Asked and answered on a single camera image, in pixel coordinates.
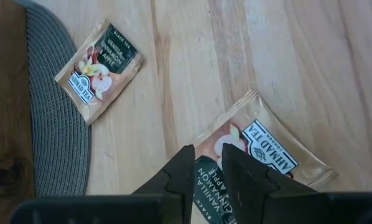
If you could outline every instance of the dark wooden surface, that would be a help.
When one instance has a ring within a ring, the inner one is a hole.
[[[33,196],[26,13],[0,0],[0,223]]]

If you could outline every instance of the vanilla cinnamon apple tea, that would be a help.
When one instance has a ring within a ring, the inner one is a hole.
[[[56,75],[55,81],[91,124],[135,77],[142,55],[106,19]]]
[[[223,143],[236,146],[263,164],[313,189],[336,175],[278,121],[257,92],[249,91],[194,144],[193,200],[209,223],[236,221],[223,181]]]

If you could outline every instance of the brand logo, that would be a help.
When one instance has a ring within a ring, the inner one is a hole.
[[[243,136],[248,142],[248,154],[263,164],[282,174],[297,167],[298,162],[258,120],[243,131]]]
[[[84,104],[87,104],[93,98],[91,81],[86,75],[79,75],[77,72],[73,72],[70,79],[68,79],[68,83],[73,87]]]

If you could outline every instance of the round placemat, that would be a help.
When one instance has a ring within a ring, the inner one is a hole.
[[[36,197],[85,193],[90,129],[54,76],[76,52],[64,26],[44,7],[27,11],[32,151]]]

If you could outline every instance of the wooden table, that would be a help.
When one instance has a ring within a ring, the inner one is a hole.
[[[339,177],[372,190],[372,0],[37,0],[77,46],[106,14],[146,58],[92,125],[88,194],[128,194],[250,88]]]

